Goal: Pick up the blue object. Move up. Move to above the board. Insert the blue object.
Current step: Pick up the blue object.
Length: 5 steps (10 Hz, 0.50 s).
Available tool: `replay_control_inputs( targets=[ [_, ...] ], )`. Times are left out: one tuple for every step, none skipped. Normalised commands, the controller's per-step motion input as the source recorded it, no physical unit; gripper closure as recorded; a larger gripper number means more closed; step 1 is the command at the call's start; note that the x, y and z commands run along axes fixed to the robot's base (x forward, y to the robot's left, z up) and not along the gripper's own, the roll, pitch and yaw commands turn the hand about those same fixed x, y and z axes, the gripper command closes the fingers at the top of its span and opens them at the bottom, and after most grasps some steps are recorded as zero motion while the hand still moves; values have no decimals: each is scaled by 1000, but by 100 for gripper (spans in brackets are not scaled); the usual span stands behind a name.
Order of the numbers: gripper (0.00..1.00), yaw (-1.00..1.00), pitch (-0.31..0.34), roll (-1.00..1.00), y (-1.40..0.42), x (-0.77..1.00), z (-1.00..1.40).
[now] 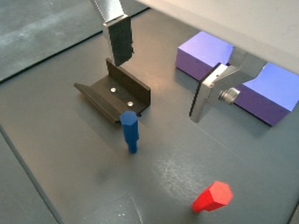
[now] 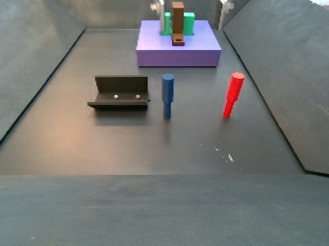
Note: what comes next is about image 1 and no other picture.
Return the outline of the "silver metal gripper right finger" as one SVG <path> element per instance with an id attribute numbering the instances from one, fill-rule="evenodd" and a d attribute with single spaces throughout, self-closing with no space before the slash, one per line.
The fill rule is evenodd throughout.
<path id="1" fill-rule="evenodd" d="M 229 64 L 220 63 L 201 82 L 194 96 L 190 118 L 199 122 L 208 112 L 206 106 L 218 100 L 233 103 L 240 91 L 237 86 L 254 80 L 264 70 L 268 61 L 236 47 L 229 57 Z"/>

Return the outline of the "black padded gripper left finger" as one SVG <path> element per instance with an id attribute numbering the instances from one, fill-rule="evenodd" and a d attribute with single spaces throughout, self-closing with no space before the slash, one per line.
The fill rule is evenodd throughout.
<path id="1" fill-rule="evenodd" d="M 110 44 L 115 65 L 122 66 L 134 54 L 131 17 L 119 0 L 90 0 L 103 19 L 103 32 Z"/>

